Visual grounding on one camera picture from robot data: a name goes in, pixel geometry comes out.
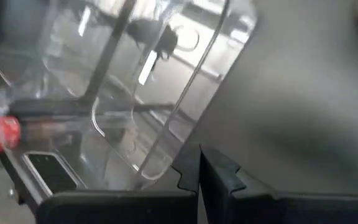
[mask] clear plastic container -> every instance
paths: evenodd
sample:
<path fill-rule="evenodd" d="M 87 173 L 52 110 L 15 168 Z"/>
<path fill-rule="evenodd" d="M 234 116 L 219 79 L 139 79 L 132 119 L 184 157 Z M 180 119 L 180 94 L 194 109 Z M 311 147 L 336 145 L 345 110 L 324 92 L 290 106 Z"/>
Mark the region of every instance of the clear plastic container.
<path fill-rule="evenodd" d="M 211 12 L 194 13 L 186 0 L 51 1 L 39 57 L 1 90 L 22 136 L 13 149 L 2 130 L 0 140 L 36 201 L 49 194 L 29 154 L 57 157 L 79 189 L 143 189 L 164 175 L 228 71 L 204 75 L 215 69 L 204 62 L 233 48 L 229 33 L 219 32 L 227 3 L 204 25 Z M 199 38 L 183 44 L 179 29 Z M 169 31 L 179 36 L 167 38 Z M 182 47 L 164 46 L 175 38 Z"/>

